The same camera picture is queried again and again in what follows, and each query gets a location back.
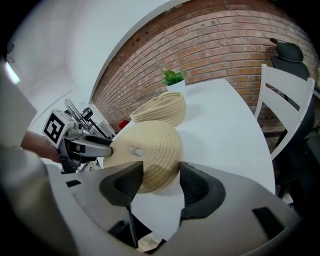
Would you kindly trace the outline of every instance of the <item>potted plant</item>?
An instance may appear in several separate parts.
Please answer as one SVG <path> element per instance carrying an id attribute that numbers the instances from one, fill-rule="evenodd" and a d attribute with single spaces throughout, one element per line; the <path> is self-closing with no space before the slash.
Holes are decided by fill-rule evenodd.
<path id="1" fill-rule="evenodd" d="M 178 73 L 172 70 L 163 71 L 164 80 L 162 81 L 169 92 L 181 92 L 186 94 L 185 72 L 181 69 Z"/>

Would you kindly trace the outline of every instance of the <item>red object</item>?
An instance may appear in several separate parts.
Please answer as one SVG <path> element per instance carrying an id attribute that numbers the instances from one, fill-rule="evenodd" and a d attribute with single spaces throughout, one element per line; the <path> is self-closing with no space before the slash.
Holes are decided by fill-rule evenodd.
<path id="1" fill-rule="evenodd" d="M 125 126 L 129 123 L 129 121 L 127 120 L 122 120 L 121 123 L 118 125 L 119 128 L 122 130 L 123 128 L 125 128 Z"/>

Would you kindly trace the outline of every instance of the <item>black chair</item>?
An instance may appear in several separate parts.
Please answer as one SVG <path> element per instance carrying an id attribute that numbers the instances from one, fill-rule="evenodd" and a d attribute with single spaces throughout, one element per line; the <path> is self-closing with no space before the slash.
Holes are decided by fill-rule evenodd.
<path id="1" fill-rule="evenodd" d="M 304 80 L 310 77 L 306 65 L 302 62 L 304 55 L 294 43 L 279 42 L 271 38 L 276 44 L 278 56 L 271 59 L 274 68 L 288 72 Z M 286 95 L 285 99 L 298 110 L 299 106 Z M 311 100 L 305 117 L 295 135 L 287 146 L 275 158 L 279 177 L 276 182 L 280 185 L 278 196 L 282 198 L 288 191 L 293 199 L 295 209 L 300 215 L 306 214 L 312 203 L 312 195 L 316 188 L 317 163 L 313 152 L 309 150 L 306 136 L 311 132 L 315 122 L 314 103 Z M 277 145 L 283 140 L 287 130 L 278 139 Z"/>

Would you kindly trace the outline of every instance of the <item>woven basket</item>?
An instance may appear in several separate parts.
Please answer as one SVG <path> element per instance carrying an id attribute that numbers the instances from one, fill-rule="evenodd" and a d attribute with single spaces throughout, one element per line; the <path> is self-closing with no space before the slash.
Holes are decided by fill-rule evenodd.
<path id="1" fill-rule="evenodd" d="M 137 108 L 130 115 L 135 123 L 164 121 L 177 126 L 186 116 L 187 105 L 181 92 L 164 92 Z"/>
<path id="2" fill-rule="evenodd" d="M 176 129 L 163 121 L 145 121 L 126 129 L 111 145 L 113 155 L 105 157 L 103 167 L 143 161 L 143 183 L 138 193 L 166 187 L 179 172 L 183 144 Z M 133 154 L 139 149 L 143 155 Z"/>

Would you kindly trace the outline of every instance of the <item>robotic arm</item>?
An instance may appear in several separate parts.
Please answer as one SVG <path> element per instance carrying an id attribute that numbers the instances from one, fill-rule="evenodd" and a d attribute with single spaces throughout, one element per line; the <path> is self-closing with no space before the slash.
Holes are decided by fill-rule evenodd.
<path id="1" fill-rule="evenodd" d="M 85 133 L 80 122 L 53 109 L 42 133 L 57 148 L 64 173 L 75 173 L 81 164 L 113 154 L 111 139 Z"/>

